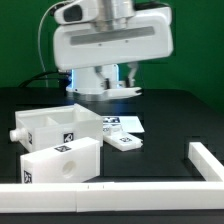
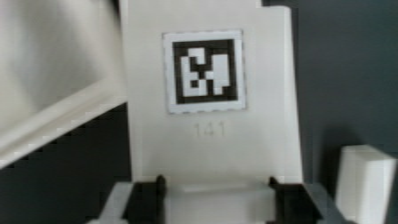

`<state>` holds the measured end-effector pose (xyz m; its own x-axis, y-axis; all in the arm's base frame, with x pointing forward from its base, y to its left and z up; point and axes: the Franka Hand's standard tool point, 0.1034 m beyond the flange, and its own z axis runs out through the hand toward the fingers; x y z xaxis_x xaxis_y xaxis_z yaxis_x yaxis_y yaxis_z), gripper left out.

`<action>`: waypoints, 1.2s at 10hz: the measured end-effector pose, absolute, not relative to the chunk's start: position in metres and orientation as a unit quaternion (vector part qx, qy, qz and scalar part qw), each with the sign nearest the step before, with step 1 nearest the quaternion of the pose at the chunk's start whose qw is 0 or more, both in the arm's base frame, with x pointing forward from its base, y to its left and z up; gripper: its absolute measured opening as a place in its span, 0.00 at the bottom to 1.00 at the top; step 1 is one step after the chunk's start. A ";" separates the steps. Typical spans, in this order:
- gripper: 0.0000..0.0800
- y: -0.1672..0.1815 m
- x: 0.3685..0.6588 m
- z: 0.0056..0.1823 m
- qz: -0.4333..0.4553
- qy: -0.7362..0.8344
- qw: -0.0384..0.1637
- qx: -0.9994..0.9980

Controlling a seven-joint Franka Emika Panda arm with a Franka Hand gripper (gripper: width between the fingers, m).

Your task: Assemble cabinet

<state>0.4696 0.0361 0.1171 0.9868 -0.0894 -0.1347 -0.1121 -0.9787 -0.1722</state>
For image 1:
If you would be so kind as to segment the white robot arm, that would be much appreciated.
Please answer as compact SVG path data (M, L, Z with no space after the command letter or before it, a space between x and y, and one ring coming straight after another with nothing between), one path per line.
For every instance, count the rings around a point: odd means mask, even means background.
M161 2L72 0L54 18L55 64L72 72L66 90L87 101L140 95L138 63L173 51L172 10Z

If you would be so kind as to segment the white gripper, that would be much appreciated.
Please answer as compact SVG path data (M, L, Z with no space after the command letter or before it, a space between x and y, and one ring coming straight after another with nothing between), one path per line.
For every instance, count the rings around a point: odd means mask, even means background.
M110 89L102 66L128 63L125 79L133 87L137 61L168 57L173 51L172 11L161 7L137 11L121 30L97 32L91 23L59 26L53 37L54 60L60 70L95 67L104 90Z

